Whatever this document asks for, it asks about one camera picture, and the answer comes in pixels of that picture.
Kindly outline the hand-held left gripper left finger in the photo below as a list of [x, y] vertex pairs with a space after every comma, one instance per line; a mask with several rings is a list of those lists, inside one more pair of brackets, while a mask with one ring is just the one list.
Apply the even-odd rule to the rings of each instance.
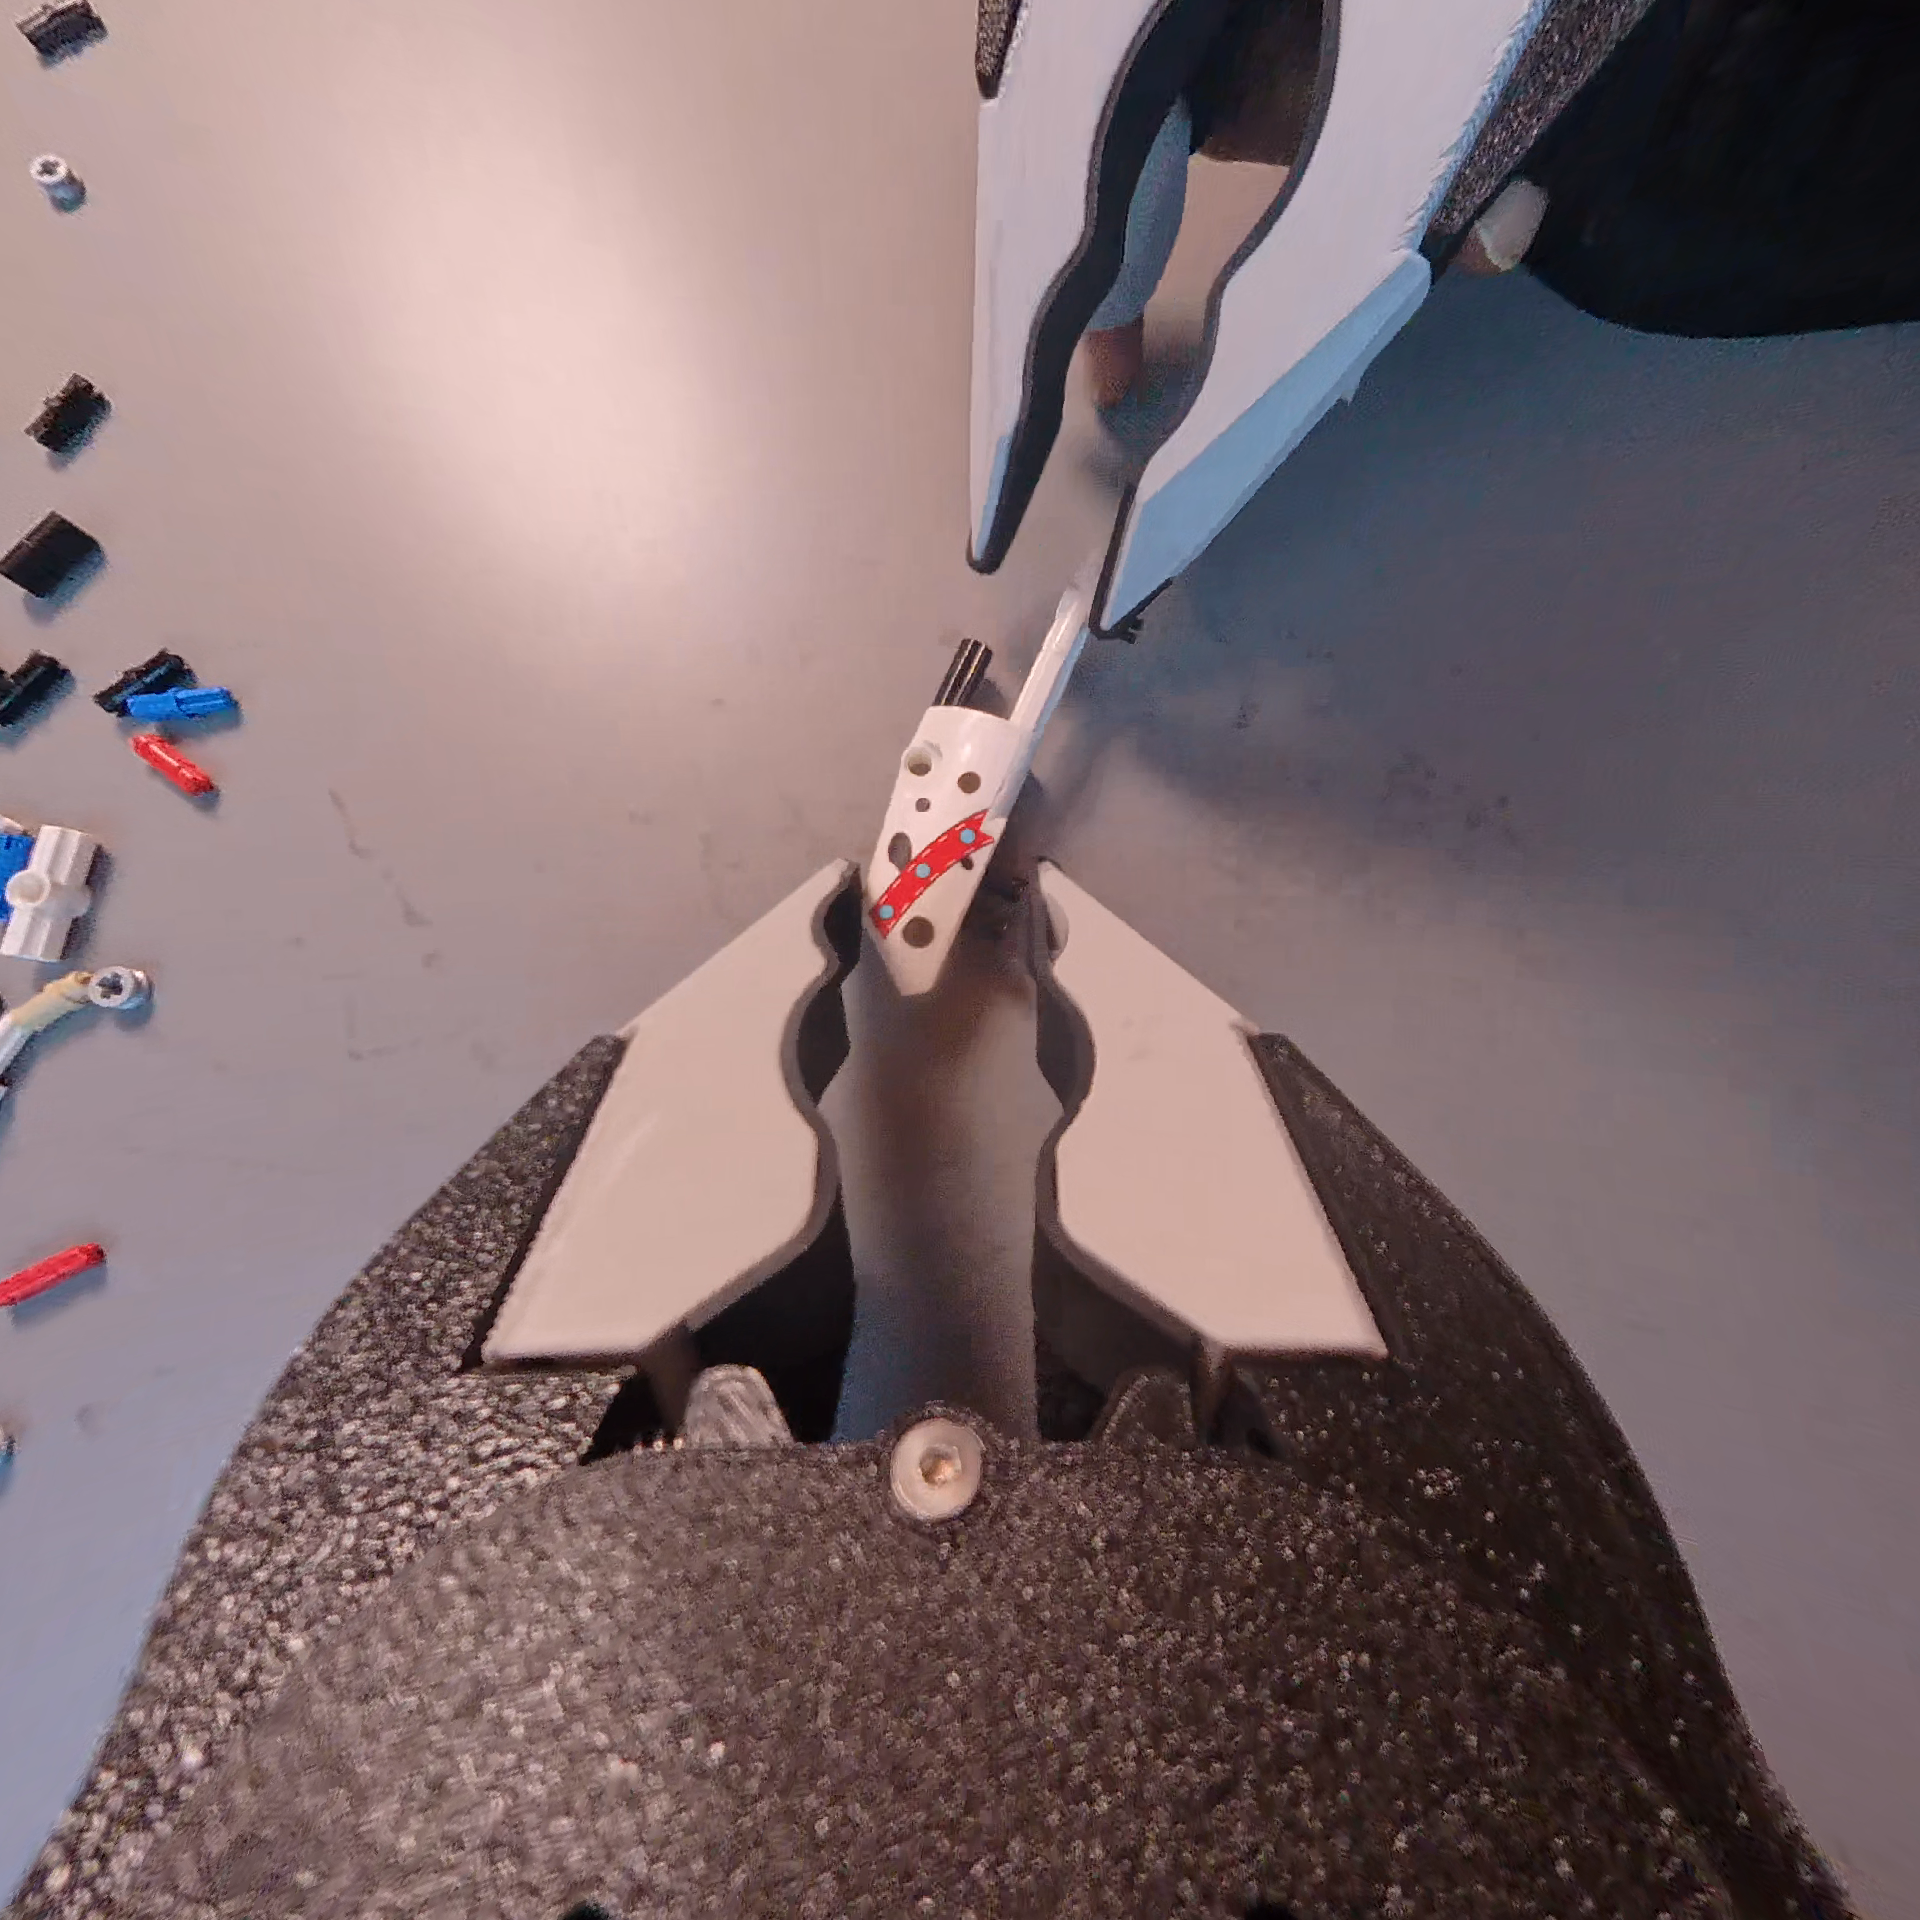
[[629, 1361], [799, 1262], [836, 1206], [861, 868], [831, 860], [617, 1029], [620, 1055], [479, 1361]]

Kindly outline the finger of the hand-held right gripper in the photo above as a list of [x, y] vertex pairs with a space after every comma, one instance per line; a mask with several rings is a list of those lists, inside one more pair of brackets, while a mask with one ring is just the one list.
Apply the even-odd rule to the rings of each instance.
[[1209, 369], [1113, 524], [1090, 631], [1113, 631], [1188, 571], [1422, 304], [1428, 218], [1543, 7], [1324, 4], [1311, 143], [1211, 285]]
[[1012, 12], [975, 125], [975, 571], [1006, 559], [1035, 502], [1071, 359], [1117, 278], [1126, 200], [1182, 73], [1182, 4], [1030, 0]]

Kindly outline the tan toy pin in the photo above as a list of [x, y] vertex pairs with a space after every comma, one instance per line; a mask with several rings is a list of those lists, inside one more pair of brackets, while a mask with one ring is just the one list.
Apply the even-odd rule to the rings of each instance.
[[50, 1026], [58, 1026], [62, 1018], [89, 1009], [89, 991], [93, 977], [89, 971], [69, 971], [50, 983], [41, 983], [33, 999], [24, 999], [18, 1009], [7, 1009], [0, 1018], [0, 1071], [12, 1066], [12, 1055], [44, 1035]]

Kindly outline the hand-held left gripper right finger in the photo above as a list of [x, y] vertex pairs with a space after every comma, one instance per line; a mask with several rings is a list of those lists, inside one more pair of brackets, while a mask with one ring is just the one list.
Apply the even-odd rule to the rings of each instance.
[[1035, 1323], [1075, 1376], [1387, 1353], [1253, 1026], [1056, 862], [1035, 905]]

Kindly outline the white spotted toy panel assembly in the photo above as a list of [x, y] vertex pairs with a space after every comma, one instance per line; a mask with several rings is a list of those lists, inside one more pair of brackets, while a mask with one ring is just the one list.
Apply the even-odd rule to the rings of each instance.
[[924, 712], [864, 868], [864, 917], [898, 999], [940, 983], [1063, 687], [1051, 700], [1020, 687], [1006, 716]]

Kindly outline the person's right hand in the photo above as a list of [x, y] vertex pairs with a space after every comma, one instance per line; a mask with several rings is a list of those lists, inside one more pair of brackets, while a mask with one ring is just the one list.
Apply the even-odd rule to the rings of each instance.
[[1548, 193], [1529, 181], [1507, 181], [1479, 223], [1462, 231], [1455, 265], [1474, 278], [1513, 274], [1543, 229]]

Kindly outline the white toy connector with hole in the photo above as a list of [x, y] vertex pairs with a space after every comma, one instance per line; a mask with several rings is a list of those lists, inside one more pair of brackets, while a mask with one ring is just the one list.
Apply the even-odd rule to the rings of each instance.
[[0, 953], [18, 962], [58, 962], [75, 917], [89, 913], [89, 868], [100, 838], [84, 826], [37, 826], [27, 857], [4, 876]]

